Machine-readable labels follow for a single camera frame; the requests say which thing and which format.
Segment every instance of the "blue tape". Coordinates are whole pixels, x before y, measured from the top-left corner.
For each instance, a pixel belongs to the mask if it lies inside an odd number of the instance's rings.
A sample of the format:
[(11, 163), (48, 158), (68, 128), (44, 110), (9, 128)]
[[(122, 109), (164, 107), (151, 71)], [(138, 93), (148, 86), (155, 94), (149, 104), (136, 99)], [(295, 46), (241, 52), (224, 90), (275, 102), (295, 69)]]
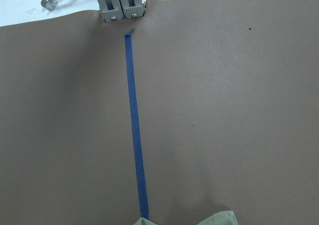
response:
[(134, 79), (134, 65), (133, 65), (133, 52), (132, 52), (132, 39), (131, 39), (131, 34), (133, 33), (133, 31), (134, 29), (131, 29), (124, 36), (125, 52), (126, 52), (126, 68), (127, 68), (127, 74), (128, 74), (133, 146), (134, 146), (134, 156), (135, 156), (136, 178), (137, 178), (138, 192), (139, 192), (140, 212), (141, 212), (142, 218), (149, 219), (149, 204), (148, 204), (148, 195), (146, 192), (138, 103), (136, 100), (136, 89), (135, 89), (135, 79)]

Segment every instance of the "bolt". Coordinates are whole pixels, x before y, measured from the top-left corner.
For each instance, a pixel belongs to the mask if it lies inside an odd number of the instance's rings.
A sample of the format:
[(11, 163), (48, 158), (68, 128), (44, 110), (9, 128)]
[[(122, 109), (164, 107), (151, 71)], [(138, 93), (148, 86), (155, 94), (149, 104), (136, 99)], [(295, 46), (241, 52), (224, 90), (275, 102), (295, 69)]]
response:
[(111, 20), (111, 21), (116, 21), (117, 18), (116, 18), (116, 16), (113, 15), (113, 16), (110, 17), (110, 20)]
[(131, 17), (132, 17), (132, 18), (137, 18), (138, 16), (139, 16), (139, 15), (138, 15), (137, 13), (132, 13), (132, 14), (131, 14)]

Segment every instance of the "cardboard sheet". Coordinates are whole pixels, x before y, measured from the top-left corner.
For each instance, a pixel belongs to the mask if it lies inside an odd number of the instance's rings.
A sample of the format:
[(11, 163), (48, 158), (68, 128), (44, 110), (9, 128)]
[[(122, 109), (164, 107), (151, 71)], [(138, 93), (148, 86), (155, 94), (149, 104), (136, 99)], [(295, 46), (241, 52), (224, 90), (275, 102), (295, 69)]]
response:
[(231, 209), (239, 224), (316, 224), (318, 7), (149, 0), (137, 20), (1, 27), (0, 224), (137, 221), (131, 28), (150, 220)]

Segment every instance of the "cloth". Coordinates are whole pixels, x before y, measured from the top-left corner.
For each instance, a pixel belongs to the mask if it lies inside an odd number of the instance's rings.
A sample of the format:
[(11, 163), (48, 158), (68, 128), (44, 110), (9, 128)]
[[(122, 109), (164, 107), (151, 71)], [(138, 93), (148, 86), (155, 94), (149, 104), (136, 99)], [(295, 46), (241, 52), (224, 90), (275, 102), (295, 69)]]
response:
[[(134, 225), (156, 225), (155, 223), (140, 218)], [(214, 214), (206, 220), (200, 222), (198, 225), (238, 225), (233, 211), (223, 211)]]

